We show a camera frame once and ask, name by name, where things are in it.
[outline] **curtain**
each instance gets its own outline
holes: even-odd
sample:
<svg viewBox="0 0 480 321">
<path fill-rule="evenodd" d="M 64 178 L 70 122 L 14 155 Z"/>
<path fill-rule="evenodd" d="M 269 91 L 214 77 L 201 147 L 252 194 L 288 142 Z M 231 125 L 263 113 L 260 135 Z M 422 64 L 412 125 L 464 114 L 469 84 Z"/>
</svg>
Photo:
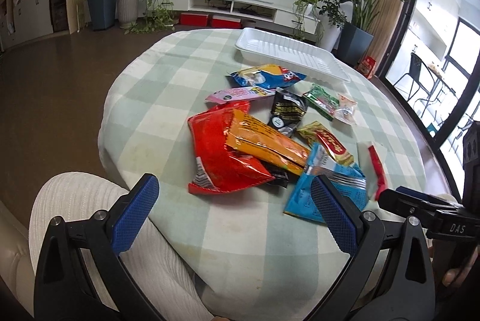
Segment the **curtain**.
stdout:
<svg viewBox="0 0 480 321">
<path fill-rule="evenodd" d="M 367 49 L 366 55 L 372 57 L 376 63 L 368 78 L 371 78 L 382 62 L 393 32 L 397 26 L 403 3 L 399 0 L 379 0 L 376 11 L 379 14 L 371 24 L 369 33 L 373 41 Z"/>
</svg>

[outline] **leather couch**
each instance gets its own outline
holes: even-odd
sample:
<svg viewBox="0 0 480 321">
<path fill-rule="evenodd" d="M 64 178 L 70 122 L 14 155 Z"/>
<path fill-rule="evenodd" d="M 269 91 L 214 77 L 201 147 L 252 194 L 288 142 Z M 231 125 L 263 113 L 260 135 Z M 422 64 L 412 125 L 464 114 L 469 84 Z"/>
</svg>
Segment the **leather couch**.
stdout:
<svg viewBox="0 0 480 321">
<path fill-rule="evenodd" d="M 28 249 L 28 231 L 7 210 L 0 201 L 0 295 L 1 302 L 10 307 L 18 305 L 11 298 L 11 294 L 18 302 L 33 315 L 33 291 L 35 274 L 30 261 Z"/>
</svg>

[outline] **white plastic tray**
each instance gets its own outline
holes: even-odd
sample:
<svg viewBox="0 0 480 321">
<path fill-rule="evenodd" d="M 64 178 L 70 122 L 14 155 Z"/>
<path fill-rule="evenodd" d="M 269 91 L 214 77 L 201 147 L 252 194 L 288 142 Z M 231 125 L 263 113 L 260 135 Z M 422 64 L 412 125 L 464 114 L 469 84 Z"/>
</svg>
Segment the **white plastic tray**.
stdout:
<svg viewBox="0 0 480 321">
<path fill-rule="evenodd" d="M 252 65 L 273 63 L 311 79 L 350 82 L 334 55 L 301 41 L 246 27 L 235 47 Z"/>
</svg>

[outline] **tablecloth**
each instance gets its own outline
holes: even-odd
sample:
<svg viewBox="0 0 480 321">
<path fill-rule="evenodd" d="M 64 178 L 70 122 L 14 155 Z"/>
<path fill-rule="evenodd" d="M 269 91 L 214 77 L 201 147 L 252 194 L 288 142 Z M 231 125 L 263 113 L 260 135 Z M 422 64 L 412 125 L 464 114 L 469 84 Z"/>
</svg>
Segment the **tablecloth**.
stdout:
<svg viewBox="0 0 480 321">
<path fill-rule="evenodd" d="M 208 94 L 232 86 L 226 75 L 247 67 L 235 48 L 240 34 L 177 32 L 129 64 L 105 101 L 100 158 L 110 176 L 129 188 L 145 172 L 158 177 L 160 196 L 149 217 L 195 271 L 197 291 L 212 313 L 237 321 L 301 320 L 348 255 L 325 225 L 283 214 L 293 187 L 261 186 L 220 196 L 187 192 L 196 166 L 186 119 L 207 109 Z M 388 185 L 422 191 L 425 172 L 411 131 L 376 87 L 344 68 L 350 83 L 323 84 L 358 102 L 357 125 L 328 122 L 313 108 L 303 124 L 319 120 L 356 157 L 357 141 L 383 145 Z M 299 82 L 293 91 L 310 86 Z M 271 98 L 254 101 L 250 113 L 266 122 L 271 104 Z M 375 203 L 367 207 L 383 214 Z"/>
</svg>

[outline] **white tv cabinet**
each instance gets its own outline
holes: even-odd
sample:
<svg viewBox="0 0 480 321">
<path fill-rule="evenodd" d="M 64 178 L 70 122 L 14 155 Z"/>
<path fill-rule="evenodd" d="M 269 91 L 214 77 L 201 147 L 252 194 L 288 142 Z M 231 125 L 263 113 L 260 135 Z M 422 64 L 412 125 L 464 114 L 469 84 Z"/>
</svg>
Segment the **white tv cabinet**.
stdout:
<svg viewBox="0 0 480 321">
<path fill-rule="evenodd" d="M 297 18 L 291 7 L 279 6 L 263 1 L 252 0 L 170 0 L 176 11 L 192 11 L 233 15 L 256 21 L 258 26 L 275 24 L 290 28 L 296 26 Z M 313 17 L 304 18 L 305 32 L 314 34 L 317 23 Z"/>
</svg>

